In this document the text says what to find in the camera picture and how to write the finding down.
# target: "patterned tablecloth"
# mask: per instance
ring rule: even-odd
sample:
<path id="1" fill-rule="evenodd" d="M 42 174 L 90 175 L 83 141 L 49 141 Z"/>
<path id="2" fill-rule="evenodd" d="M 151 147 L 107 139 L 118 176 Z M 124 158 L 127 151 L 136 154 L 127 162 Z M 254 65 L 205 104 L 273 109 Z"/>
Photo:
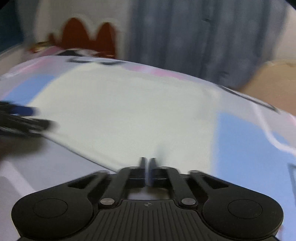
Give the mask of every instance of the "patterned tablecloth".
<path id="1" fill-rule="evenodd" d="M 71 56 L 46 56 L 14 67 L 1 76 L 0 97 L 26 105 L 60 75 L 91 61 L 216 89 L 220 101 L 209 174 L 274 198 L 284 210 L 277 237 L 282 241 L 296 240 L 296 117 L 285 111 L 185 74 L 129 62 Z M 19 198 L 106 169 L 47 139 L 16 140 L 10 145 L 12 151 L 0 161 L 0 241 L 19 237 L 10 217 Z"/>

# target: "silver screw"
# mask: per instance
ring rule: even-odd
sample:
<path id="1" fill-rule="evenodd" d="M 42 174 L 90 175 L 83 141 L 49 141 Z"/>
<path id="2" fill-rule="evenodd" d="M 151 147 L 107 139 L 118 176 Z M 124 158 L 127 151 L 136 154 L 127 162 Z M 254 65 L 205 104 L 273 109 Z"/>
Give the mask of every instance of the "silver screw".
<path id="1" fill-rule="evenodd" d="M 184 205 L 194 205 L 195 204 L 195 200 L 193 198 L 183 198 L 181 200 L 181 203 L 183 203 Z"/>
<path id="2" fill-rule="evenodd" d="M 115 201 L 114 201 L 114 199 L 107 197 L 107 198 L 103 198 L 100 201 L 100 203 L 103 204 L 103 205 L 108 206 L 108 205 L 112 205 L 113 203 L 115 203 Z"/>

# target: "cream colored sheet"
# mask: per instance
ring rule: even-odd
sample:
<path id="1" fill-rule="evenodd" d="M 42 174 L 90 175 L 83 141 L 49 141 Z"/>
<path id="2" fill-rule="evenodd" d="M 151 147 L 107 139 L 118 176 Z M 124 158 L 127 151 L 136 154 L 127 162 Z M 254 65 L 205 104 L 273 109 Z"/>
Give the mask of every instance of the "cream colored sheet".
<path id="1" fill-rule="evenodd" d="M 202 84 L 90 63 L 53 81 L 29 105 L 56 121 L 49 138 L 112 170 L 144 156 L 182 173 L 210 173 L 218 100 Z"/>

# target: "blue patch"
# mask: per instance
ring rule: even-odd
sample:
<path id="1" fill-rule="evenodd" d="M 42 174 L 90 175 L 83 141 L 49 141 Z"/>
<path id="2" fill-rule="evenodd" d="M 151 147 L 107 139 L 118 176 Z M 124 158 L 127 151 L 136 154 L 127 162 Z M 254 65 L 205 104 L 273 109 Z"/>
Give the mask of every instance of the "blue patch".
<path id="1" fill-rule="evenodd" d="M 15 87 L 3 100 L 27 105 L 54 78 L 55 76 L 47 74 L 34 75 Z"/>
<path id="2" fill-rule="evenodd" d="M 217 141 L 215 175 L 275 199 L 284 210 L 282 241 L 295 240 L 296 207 L 288 170 L 295 157 L 275 148 L 258 126 L 227 113 L 219 116 Z"/>

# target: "ribbed black surface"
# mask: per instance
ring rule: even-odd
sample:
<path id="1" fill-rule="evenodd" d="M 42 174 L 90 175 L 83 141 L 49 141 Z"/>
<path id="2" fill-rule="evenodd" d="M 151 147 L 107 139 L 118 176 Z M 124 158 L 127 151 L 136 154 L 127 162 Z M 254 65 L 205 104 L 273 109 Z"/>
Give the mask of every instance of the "ribbed black surface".
<path id="1" fill-rule="evenodd" d="M 101 210 L 76 241 L 217 241 L 227 240 L 210 231 L 193 210 L 172 200 L 124 200 L 114 209 Z"/>

